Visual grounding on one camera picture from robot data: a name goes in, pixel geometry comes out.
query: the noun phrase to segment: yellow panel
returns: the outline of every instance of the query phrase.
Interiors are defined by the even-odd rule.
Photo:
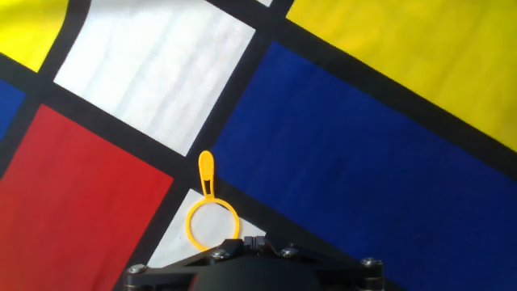
[[[67,0],[0,0],[0,53],[37,72],[65,20]]]
[[[517,150],[517,2],[296,0],[288,18]]]

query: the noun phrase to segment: blue rectangle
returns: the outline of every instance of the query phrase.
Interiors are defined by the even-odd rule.
[[[515,287],[517,183],[277,43],[212,152],[222,179],[409,290]]]
[[[0,141],[22,104],[25,93],[0,80]]]

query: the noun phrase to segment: red panel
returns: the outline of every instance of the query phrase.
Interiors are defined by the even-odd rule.
[[[111,289],[171,183],[41,106],[0,181],[0,289]]]

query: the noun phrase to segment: plastic loop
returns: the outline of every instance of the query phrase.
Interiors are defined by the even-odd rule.
[[[187,218],[185,219],[185,231],[187,232],[188,240],[194,245],[194,247],[198,248],[200,251],[206,251],[209,248],[203,246],[198,241],[195,240],[194,235],[192,234],[191,230],[191,220],[194,216],[195,211],[203,205],[206,205],[208,203],[217,203],[226,209],[228,209],[233,216],[233,219],[235,220],[235,231],[233,232],[232,238],[238,238],[239,236],[239,230],[241,228],[241,224],[239,221],[239,216],[237,215],[237,212],[235,209],[233,209],[232,205],[230,205],[228,202],[218,199],[215,197],[214,191],[213,191],[213,180],[214,180],[214,161],[212,153],[205,150],[203,153],[200,154],[200,160],[199,160],[199,166],[200,166],[200,177],[201,177],[201,187],[203,188],[203,195],[204,199],[201,201],[196,202],[192,207],[188,210]],[[210,186],[210,193],[208,193],[206,189],[206,183],[209,182]]]

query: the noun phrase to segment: white rectangle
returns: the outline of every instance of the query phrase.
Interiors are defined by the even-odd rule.
[[[162,240],[156,250],[154,250],[148,262],[148,266],[151,268],[161,268],[200,253],[187,238],[185,217],[191,206],[202,199],[202,194],[194,190],[188,192],[181,206],[179,206],[178,212],[174,215],[174,219],[163,235]],[[240,224],[240,238],[265,234],[262,230],[244,219],[240,220]],[[198,242],[204,244],[206,247],[216,247],[226,238],[231,238],[234,227],[235,222],[233,221],[230,211],[216,204],[201,206],[195,212],[191,221],[192,233]]]
[[[92,0],[54,82],[186,155],[253,34],[203,0]]]

